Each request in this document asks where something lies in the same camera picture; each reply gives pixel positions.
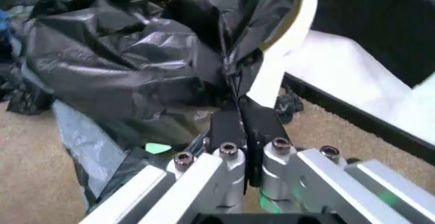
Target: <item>garbage bag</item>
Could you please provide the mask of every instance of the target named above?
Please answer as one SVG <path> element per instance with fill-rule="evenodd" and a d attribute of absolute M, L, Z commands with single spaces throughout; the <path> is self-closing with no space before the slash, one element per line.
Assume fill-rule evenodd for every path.
<path fill-rule="evenodd" d="M 7 111 L 38 115 L 49 109 L 51 97 L 23 78 L 11 35 L 9 14 L 0 10 L 0 102 L 9 101 Z"/>
<path fill-rule="evenodd" d="M 188 144 L 203 132 L 198 114 L 229 97 L 229 74 L 238 95 L 247 92 L 262 62 L 257 47 L 293 1 L 96 0 L 48 14 L 35 7 L 42 12 L 25 28 L 25 64 L 124 149 Z"/>

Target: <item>green light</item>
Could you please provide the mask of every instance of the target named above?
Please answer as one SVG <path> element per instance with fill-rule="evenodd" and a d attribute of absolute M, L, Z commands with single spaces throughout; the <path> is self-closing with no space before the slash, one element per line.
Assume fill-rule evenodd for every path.
<path fill-rule="evenodd" d="M 384 203 L 386 203 L 389 206 L 395 205 L 399 200 L 399 198 L 396 195 L 392 194 L 389 191 L 383 191 L 379 193 L 377 197 L 380 198 L 382 201 L 384 201 Z"/>
<path fill-rule="evenodd" d="M 145 145 L 145 150 L 152 154 L 159 154 L 170 150 L 172 147 L 164 144 L 147 143 Z"/>

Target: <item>black plastic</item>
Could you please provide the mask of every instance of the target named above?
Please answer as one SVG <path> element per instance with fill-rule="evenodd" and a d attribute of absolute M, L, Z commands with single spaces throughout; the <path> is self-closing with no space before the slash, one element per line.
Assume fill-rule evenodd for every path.
<path fill-rule="evenodd" d="M 236 110 L 214 112 L 210 122 L 210 147 L 213 152 L 222 143 L 231 142 L 242 148 L 246 145 L 246 136 L 240 124 L 241 118 Z"/>
<path fill-rule="evenodd" d="M 199 214 L 192 224 L 345 224 L 337 214 Z"/>
<path fill-rule="evenodd" d="M 201 133 L 195 111 L 229 97 L 226 75 L 237 77 L 239 96 L 248 91 L 262 62 L 257 47 L 293 2 L 45 3 L 26 27 L 26 64 L 123 148 L 145 139 L 187 145 Z"/>
<path fill-rule="evenodd" d="M 252 187 L 259 187 L 264 146 L 276 137 L 290 139 L 274 109 L 255 106 L 251 101 L 242 104 L 241 111 L 248 136 L 245 183 L 249 181 Z"/>

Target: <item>beige carpet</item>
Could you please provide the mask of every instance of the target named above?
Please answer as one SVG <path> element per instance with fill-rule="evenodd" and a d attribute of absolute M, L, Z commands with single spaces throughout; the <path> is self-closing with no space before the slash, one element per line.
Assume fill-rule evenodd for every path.
<path fill-rule="evenodd" d="M 62 148 L 52 113 L 27 117 L 0 104 L 0 223 L 77 223 L 83 201 L 72 162 Z M 299 147 L 333 145 L 346 157 L 376 158 L 435 194 L 435 168 L 305 102 L 287 126 Z M 260 211 L 250 189 L 245 209 Z"/>

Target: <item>white curved piece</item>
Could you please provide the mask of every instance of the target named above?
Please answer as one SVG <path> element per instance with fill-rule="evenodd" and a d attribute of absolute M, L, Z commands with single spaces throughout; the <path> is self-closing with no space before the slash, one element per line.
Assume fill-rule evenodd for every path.
<path fill-rule="evenodd" d="M 310 30 L 317 0 L 301 0 L 299 10 L 284 35 L 264 51 L 263 64 L 247 95 L 258 104 L 273 108 L 284 77 L 282 57 L 299 48 Z"/>

